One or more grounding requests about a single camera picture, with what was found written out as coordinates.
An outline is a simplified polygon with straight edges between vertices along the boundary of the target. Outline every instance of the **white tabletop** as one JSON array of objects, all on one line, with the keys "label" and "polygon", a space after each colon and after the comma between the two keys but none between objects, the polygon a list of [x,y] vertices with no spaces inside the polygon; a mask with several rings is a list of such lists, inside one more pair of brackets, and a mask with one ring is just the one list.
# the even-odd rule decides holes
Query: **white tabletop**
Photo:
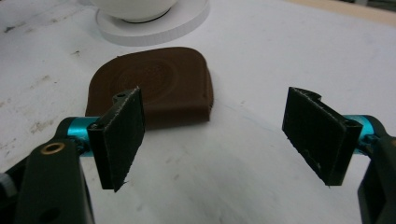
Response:
[{"label": "white tabletop", "polygon": [[84,116],[101,65],[183,46],[206,58],[211,121],[147,132],[118,193],[102,190],[93,158],[83,158],[96,223],[360,223],[369,160],[355,155],[344,185],[324,186],[281,131],[283,113],[288,87],[299,87],[396,135],[396,28],[284,1],[210,5],[190,34],[130,48],[101,37],[96,8],[83,0],[1,1],[0,172],[51,139],[62,119]]}]

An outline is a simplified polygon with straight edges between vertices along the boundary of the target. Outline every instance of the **circular imprint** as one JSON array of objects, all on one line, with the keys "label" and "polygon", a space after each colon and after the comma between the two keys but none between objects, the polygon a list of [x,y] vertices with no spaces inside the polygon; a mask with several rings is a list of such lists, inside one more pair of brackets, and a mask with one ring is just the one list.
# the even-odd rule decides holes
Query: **circular imprint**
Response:
[{"label": "circular imprint", "polygon": [[142,90],[145,105],[155,102],[171,92],[177,84],[177,72],[171,64],[162,60],[149,60],[121,69],[111,86],[112,92]]}]

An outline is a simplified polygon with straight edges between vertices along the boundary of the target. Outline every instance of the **black plastic mount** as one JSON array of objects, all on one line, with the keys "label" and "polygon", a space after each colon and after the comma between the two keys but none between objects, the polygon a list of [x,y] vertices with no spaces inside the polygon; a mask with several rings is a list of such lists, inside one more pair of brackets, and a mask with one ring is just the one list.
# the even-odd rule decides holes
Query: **black plastic mount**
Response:
[{"label": "black plastic mount", "polygon": [[73,141],[52,139],[28,157],[15,224],[93,223],[89,192]]},{"label": "black plastic mount", "polygon": [[387,134],[381,122],[365,116],[378,138],[372,144],[373,155],[359,186],[361,220],[364,224],[396,222],[396,138]]},{"label": "black plastic mount", "polygon": [[[366,117],[374,129],[363,151],[371,161],[358,190],[364,224],[396,223],[396,138],[381,122]],[[320,101],[320,95],[289,88],[283,131],[326,185],[341,185],[361,125]]]},{"label": "black plastic mount", "polygon": [[289,88],[283,132],[327,186],[343,183],[361,124],[320,101],[320,95]]},{"label": "black plastic mount", "polygon": [[140,89],[113,98],[106,114],[88,127],[93,155],[103,189],[117,191],[124,184],[145,133]]}]

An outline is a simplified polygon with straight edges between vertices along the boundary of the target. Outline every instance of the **screw hole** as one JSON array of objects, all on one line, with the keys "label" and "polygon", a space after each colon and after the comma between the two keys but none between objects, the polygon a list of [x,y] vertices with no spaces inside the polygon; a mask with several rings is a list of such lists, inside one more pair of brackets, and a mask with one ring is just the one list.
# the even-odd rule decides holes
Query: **screw hole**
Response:
[{"label": "screw hole", "polygon": [[103,128],[103,124],[101,124],[101,123],[94,123],[94,124],[92,124],[91,125],[91,128],[92,129],[101,129],[101,128]]},{"label": "screw hole", "polygon": [[50,208],[47,211],[43,212],[38,220],[41,223],[50,223],[61,214],[61,210],[59,208]]},{"label": "screw hole", "polygon": [[346,120],[344,121],[344,123],[345,123],[347,126],[356,126],[356,123],[355,123],[354,121],[352,121],[352,120],[349,120],[349,119],[346,119]]},{"label": "screw hole", "polygon": [[51,155],[61,151],[62,149],[64,149],[64,143],[52,143],[44,146],[41,149],[41,153],[44,155]]}]

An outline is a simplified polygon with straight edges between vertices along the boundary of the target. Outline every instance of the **scratched surface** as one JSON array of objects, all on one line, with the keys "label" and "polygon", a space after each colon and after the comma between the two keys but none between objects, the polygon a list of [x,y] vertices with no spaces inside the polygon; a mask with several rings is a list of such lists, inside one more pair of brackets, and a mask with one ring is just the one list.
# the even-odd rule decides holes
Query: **scratched surface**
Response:
[{"label": "scratched surface", "polygon": [[119,193],[84,158],[96,223],[360,223],[354,156],[325,187],[281,132],[289,86],[341,114],[370,114],[396,135],[396,29],[282,1],[213,0],[207,20],[169,43],[106,42],[77,0],[0,1],[0,172],[83,116],[96,70],[126,53],[199,50],[212,75],[207,124],[148,132]]}]

